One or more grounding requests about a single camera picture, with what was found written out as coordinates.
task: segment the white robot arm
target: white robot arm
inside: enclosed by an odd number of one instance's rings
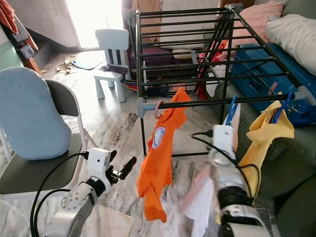
[[[83,225],[90,216],[98,197],[110,191],[111,185],[124,180],[136,163],[132,157],[121,171],[113,170],[110,162],[116,151],[93,148],[89,151],[87,170],[90,178],[81,182],[61,201],[60,210],[51,219],[45,232],[46,237],[79,237]]]
[[[224,154],[211,150],[211,176],[221,209],[219,237],[270,237],[265,224],[248,196],[240,167],[233,151],[233,127],[215,125],[213,145]]]

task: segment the drying rack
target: drying rack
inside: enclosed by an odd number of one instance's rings
[[[224,82],[223,97],[221,99],[210,100],[196,100],[189,102],[173,102],[162,103],[159,105],[159,109],[168,108],[180,108],[180,107],[195,107],[195,106],[207,106],[207,105],[222,105],[220,113],[220,124],[223,121],[224,105],[230,104],[232,98],[226,98],[227,82],[229,80],[236,80],[240,78],[268,78],[268,77],[288,77],[288,79],[297,88],[296,93],[293,93],[291,100],[306,99],[307,101],[315,102],[312,94],[304,87],[299,80],[288,70],[288,68],[280,61],[280,59],[274,54],[274,52],[265,44],[265,42],[256,35],[255,31],[239,14],[242,9],[240,4],[229,4],[223,8],[209,8],[209,9],[191,9],[191,10],[175,10],[175,11],[156,11],[156,12],[139,12],[136,11],[136,27],[134,34],[134,40],[136,45],[134,52],[136,55],[136,70],[137,70],[137,108],[138,116],[141,120],[141,130],[143,138],[144,155],[146,155],[146,141],[144,131],[144,115],[145,111],[153,111],[157,103],[146,103],[146,98],[149,96],[148,90],[163,87],[174,87],[181,83],[182,85],[196,85],[196,88],[191,91],[187,91],[188,94],[195,93],[199,85],[206,84],[218,84],[219,80]],[[177,19],[184,16],[199,16],[199,15],[218,15],[216,20],[207,21],[178,21],[173,23],[159,23],[159,24],[141,24],[141,19],[148,18],[163,18],[163,17],[176,17]],[[241,27],[234,27],[234,22],[240,21]],[[188,25],[188,24],[201,24],[201,23],[215,23],[216,26],[212,29],[202,30],[184,30],[184,31],[166,31],[166,32],[149,32],[142,33],[142,28],[153,26],[169,26],[169,25]],[[247,29],[250,36],[233,37],[233,30]],[[163,42],[142,42],[142,39],[149,37],[170,37],[170,36],[188,36],[188,35],[201,35],[201,34],[213,34],[210,39],[193,39],[193,40],[178,40],[178,41],[163,41]],[[232,40],[235,39],[256,39],[258,46],[247,48],[232,48]],[[219,49],[219,46],[223,40],[228,40],[228,48]],[[145,63],[144,58],[165,56],[165,55],[181,55],[190,54],[190,52],[168,52],[168,53],[152,53],[144,54],[143,47],[149,46],[172,46],[172,45],[188,45],[188,44],[201,44],[206,43],[205,50],[192,50],[192,59],[200,53],[206,53],[205,57],[197,58],[191,63],[174,64],[174,60],[171,61],[159,61],[159,65],[149,65]],[[253,50],[264,49],[269,55],[268,58],[256,59],[256,60],[243,60],[243,61],[230,61],[232,51],[240,50]],[[216,52],[227,51],[227,61],[224,62],[212,62]],[[279,68],[283,71],[277,74],[266,75],[252,75],[252,76],[235,76],[230,77],[229,68],[232,64],[240,63],[259,63],[256,67],[261,66],[267,62],[275,62]],[[226,65],[225,77],[218,78],[217,74],[213,70],[213,66]],[[159,76],[160,80],[152,80],[151,77]],[[152,96],[172,96],[176,92],[156,93]],[[267,95],[267,96],[254,96],[254,97],[238,97],[235,103],[254,103],[264,101],[286,100],[288,94],[280,95]],[[173,154],[173,157],[181,156],[197,156],[206,155],[207,152],[202,153],[188,153],[188,154]]]

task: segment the white children's chair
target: white children's chair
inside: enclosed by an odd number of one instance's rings
[[[127,74],[125,78],[130,80],[130,71],[128,66],[128,59],[126,50],[129,47],[129,33],[127,30],[115,30],[115,29],[100,29],[95,31],[95,36],[99,42],[99,46],[104,49],[105,58],[109,66],[125,67],[127,68]],[[114,87],[116,83],[118,100],[125,102],[126,97],[123,91],[121,80],[122,74],[115,72],[104,72],[101,70],[94,70],[94,79],[97,90],[98,99],[103,99],[104,92],[100,83],[100,80],[107,80],[109,87]]]

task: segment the doorway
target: doorway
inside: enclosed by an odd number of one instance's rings
[[[98,48],[97,29],[123,29],[121,0],[66,0],[81,48]]]

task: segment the teal radiator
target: teal radiator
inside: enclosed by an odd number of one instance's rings
[[[23,67],[14,46],[7,42],[0,46],[0,70],[10,67]]]

